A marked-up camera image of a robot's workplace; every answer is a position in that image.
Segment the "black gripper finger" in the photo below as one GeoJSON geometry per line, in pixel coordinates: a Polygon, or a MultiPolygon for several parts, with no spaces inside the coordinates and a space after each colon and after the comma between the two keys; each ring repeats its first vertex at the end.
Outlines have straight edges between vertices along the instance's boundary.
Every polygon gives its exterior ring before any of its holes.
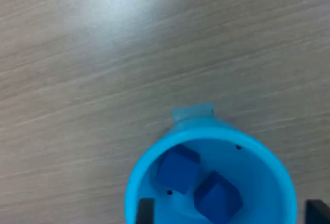
{"type": "Polygon", "coordinates": [[[305,224],[330,224],[329,206],[320,199],[308,199],[305,204],[305,224]]]}
{"type": "Polygon", "coordinates": [[[138,204],[136,214],[136,224],[153,224],[154,223],[154,198],[141,198],[138,204]]]}

